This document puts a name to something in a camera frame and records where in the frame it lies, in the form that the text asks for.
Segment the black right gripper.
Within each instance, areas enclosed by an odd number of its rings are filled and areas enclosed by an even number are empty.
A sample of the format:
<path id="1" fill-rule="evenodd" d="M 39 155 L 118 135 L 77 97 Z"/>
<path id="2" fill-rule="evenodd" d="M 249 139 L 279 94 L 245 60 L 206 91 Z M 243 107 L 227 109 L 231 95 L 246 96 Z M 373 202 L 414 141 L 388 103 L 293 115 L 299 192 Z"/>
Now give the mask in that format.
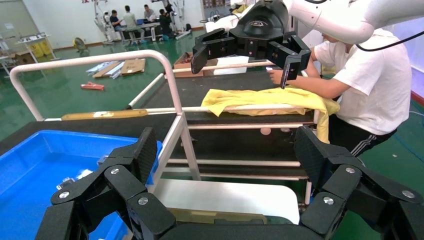
<path id="1" fill-rule="evenodd" d="M 195 39 L 191 72 L 198 74 L 208 60 L 237 55 L 267 59 L 283 70 L 280 87 L 295 80 L 308 66 L 312 51 L 296 32 L 286 32 L 289 12 L 280 0 L 260 0 L 228 32 L 218 28 Z"/>

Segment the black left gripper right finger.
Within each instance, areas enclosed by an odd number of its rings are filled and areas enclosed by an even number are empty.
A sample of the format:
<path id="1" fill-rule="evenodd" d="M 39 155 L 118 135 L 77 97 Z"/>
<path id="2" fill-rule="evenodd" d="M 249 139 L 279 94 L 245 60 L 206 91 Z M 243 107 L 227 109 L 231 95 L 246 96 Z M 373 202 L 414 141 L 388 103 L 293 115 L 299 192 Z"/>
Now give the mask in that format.
<path id="1" fill-rule="evenodd" d="M 364 167 L 344 147 L 327 144 L 305 126 L 297 129 L 295 155 L 316 195 L 300 224 L 324 240 L 346 212 L 359 215 L 383 240 L 424 237 L 424 199 L 416 191 Z"/>

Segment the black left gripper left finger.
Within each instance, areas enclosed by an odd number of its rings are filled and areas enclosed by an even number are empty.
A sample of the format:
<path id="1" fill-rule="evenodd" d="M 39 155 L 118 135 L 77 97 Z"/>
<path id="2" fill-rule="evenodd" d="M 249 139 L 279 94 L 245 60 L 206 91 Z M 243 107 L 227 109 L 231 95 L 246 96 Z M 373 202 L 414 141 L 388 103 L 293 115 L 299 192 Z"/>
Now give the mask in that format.
<path id="1" fill-rule="evenodd" d="M 137 240 L 160 239 L 175 227 L 176 218 L 146 188 L 157 150 L 151 127 L 136 143 L 114 149 L 97 170 L 53 194 L 36 239 L 87 240 L 112 213 Z"/>

